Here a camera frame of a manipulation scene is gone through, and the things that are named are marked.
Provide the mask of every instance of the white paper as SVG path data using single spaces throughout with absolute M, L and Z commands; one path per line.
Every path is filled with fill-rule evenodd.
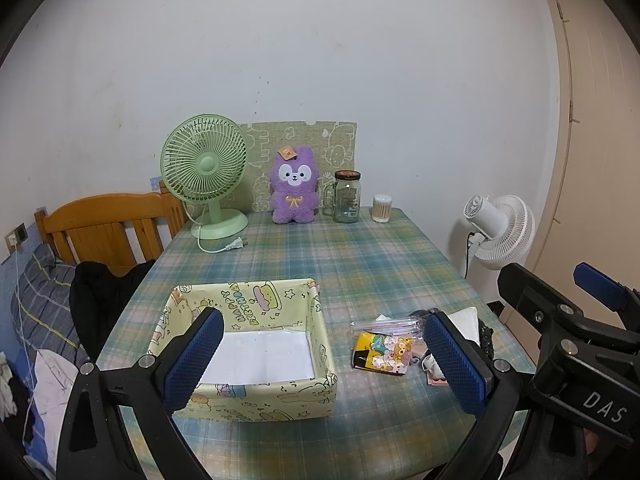
M 314 376 L 306 332 L 225 332 L 201 383 L 258 384 Z
M 478 310 L 474 306 L 459 310 L 447 317 L 460 331 L 465 339 L 475 341 L 480 346 L 480 333 L 478 328 Z

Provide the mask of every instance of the metal screw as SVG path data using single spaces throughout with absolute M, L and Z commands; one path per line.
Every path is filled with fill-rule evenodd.
M 84 363 L 80 367 L 80 373 L 82 375 L 89 375 L 93 371 L 94 371 L 94 364 L 93 363 Z
M 578 347 L 570 339 L 562 339 L 560 346 L 562 347 L 562 350 L 567 352 L 569 355 L 576 355 L 578 353 Z
M 494 361 L 494 368 L 499 372 L 505 373 L 511 370 L 511 365 L 504 359 L 496 359 Z
M 143 355 L 140 359 L 138 359 L 138 365 L 141 368 L 149 368 L 153 366 L 155 362 L 156 362 L 156 358 L 151 354 Z

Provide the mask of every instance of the cotton swab container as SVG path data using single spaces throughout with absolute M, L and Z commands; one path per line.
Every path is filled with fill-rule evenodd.
M 374 195 L 371 219 L 374 222 L 389 222 L 391 216 L 391 197 L 389 195 Z

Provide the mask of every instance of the yellow bow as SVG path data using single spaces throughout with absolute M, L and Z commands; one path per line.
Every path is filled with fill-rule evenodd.
M 287 195 L 286 199 L 290 202 L 289 207 L 300 207 L 298 202 L 302 202 L 301 196 L 291 196 Z

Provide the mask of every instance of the glass jar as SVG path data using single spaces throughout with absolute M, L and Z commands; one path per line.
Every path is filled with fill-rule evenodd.
M 340 224 L 353 224 L 360 219 L 360 173 L 340 170 L 334 174 L 335 182 L 324 188 L 324 206 L 327 193 L 333 188 L 332 216 Z

